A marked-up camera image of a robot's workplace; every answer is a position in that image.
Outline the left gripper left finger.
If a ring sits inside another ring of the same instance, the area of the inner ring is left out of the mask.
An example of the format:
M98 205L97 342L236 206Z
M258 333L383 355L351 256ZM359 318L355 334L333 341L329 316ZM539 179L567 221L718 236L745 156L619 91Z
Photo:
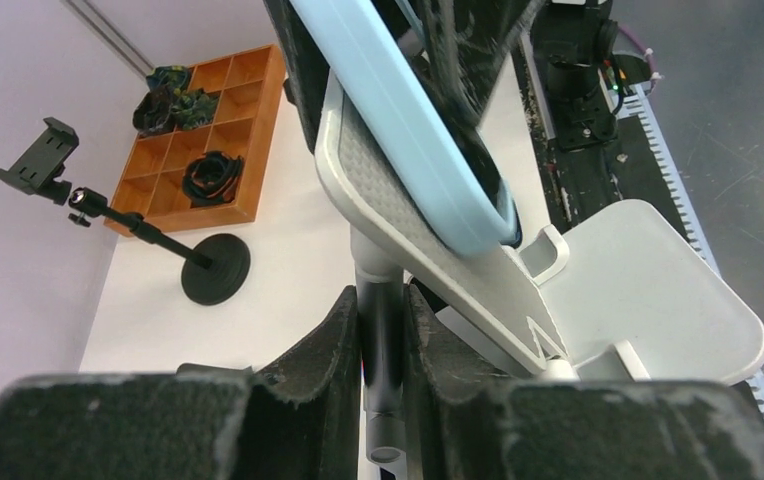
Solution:
M0 479L354 479L358 299L260 370L35 376L0 394Z

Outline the light blue case phone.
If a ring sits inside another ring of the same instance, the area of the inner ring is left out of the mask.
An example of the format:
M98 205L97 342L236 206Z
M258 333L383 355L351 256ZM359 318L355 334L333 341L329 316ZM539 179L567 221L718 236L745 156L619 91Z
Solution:
M478 180L373 3L292 5L432 232L464 256L517 244L507 183Z

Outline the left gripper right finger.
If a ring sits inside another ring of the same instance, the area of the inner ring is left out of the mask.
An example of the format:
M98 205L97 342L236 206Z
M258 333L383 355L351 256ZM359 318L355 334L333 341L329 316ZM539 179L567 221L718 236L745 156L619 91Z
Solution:
M764 422L708 382L523 380L404 290L412 479L764 479Z

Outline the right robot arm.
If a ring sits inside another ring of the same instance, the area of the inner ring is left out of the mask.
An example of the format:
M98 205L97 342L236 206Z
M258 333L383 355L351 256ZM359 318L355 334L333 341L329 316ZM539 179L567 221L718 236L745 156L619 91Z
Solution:
M417 37L420 60L407 56L430 99L460 125L483 114L499 67L526 36L534 72L559 150L571 152L614 141L616 112L601 88L601 71L614 68L618 25L610 1L371 1L389 37Z

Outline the black tall round-base stand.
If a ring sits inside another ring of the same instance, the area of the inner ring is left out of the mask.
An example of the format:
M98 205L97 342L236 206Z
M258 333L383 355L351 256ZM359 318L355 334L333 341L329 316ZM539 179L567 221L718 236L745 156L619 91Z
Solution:
M68 220L77 226L88 228L94 219L102 217L144 243L183 258L181 287L196 304L217 305L240 290L252 264L246 242L234 234L219 233L191 248L165 234L142 214L120 212L104 195L87 187L73 187L61 175L80 139L72 127L54 117L46 117L44 123L46 130L15 163L7 169L0 167L0 181L28 196L40 196L68 207Z

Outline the white small phone stand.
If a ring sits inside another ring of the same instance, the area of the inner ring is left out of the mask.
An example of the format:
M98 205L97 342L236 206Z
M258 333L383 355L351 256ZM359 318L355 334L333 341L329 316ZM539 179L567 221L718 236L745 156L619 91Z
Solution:
M421 219L335 78L315 160L351 227L365 323L366 455L398 478L410 478L408 286L485 360L523 380L708 382L735 390L764 363L762 321L646 202L622 200L566 234L545 226L520 249L458 256Z

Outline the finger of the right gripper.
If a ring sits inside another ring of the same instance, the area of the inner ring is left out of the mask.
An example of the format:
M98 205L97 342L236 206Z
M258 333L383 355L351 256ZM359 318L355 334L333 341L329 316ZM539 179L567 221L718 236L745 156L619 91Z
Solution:
M425 54L415 73L447 125L477 127L506 57L546 3L417 1Z
M315 152L320 129L329 65L300 16L288 0L264 0L282 50L304 138Z

